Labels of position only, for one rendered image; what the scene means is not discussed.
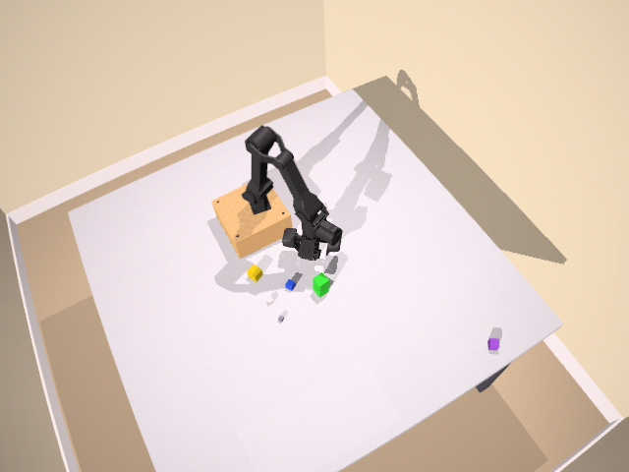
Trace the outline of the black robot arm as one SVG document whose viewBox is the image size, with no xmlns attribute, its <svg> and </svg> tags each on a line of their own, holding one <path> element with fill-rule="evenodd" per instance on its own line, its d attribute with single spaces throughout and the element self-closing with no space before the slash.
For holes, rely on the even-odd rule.
<svg viewBox="0 0 629 472">
<path fill-rule="evenodd" d="M 268 156 L 274 142 L 278 144 L 280 153 L 276 157 Z M 284 146 L 282 138 L 269 126 L 260 126 L 245 139 L 247 151 L 252 155 L 251 179 L 242 193 L 253 214 L 271 209 L 267 193 L 273 188 L 273 182 L 267 176 L 267 164 L 274 165 L 282 175 L 293 196 L 295 215 L 301 220 L 302 229 L 307 234 L 315 234 L 318 238 L 334 246 L 340 240 L 343 230 L 326 218 L 329 212 L 320 199 L 308 189 L 295 161 L 294 155 Z M 317 214 L 321 210 L 320 214 Z M 302 236 L 298 256 L 301 259 L 316 261 L 321 249 L 317 239 Z"/>
</svg>

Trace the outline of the small purple block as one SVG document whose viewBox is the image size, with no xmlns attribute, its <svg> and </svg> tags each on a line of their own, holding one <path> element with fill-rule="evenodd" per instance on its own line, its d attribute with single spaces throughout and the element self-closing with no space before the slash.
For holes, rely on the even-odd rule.
<svg viewBox="0 0 629 472">
<path fill-rule="evenodd" d="M 495 339 L 495 338 L 490 338 L 489 341 L 487 342 L 488 345 L 488 350 L 498 350 L 499 346 L 499 339 Z"/>
</svg>

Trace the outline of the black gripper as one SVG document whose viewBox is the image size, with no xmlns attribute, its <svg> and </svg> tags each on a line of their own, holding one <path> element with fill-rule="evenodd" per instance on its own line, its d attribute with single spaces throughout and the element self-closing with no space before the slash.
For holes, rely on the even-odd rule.
<svg viewBox="0 0 629 472">
<path fill-rule="evenodd" d="M 304 237 L 306 237 L 307 239 L 310 239 L 310 240 L 317 239 L 317 241 L 319 243 L 326 243 L 322 239 L 320 239 L 317 236 L 315 236 L 315 234 L 307 234 L 307 233 L 305 233 L 303 231 L 303 229 L 302 229 L 302 232 L 303 232 L 302 235 L 299 235 L 299 233 L 296 233 L 296 232 L 297 232 L 296 228 L 286 228 L 284 230 L 283 239 L 282 239 L 282 244 L 283 244 L 284 247 L 295 248 L 299 252 L 302 236 L 304 236 Z M 326 255 L 328 255 L 330 252 L 339 252 L 340 251 L 341 239 L 342 239 L 342 236 L 341 236 L 340 240 L 337 242 L 337 244 L 334 245 L 334 246 L 331 246 L 330 244 L 327 244 Z"/>
</svg>

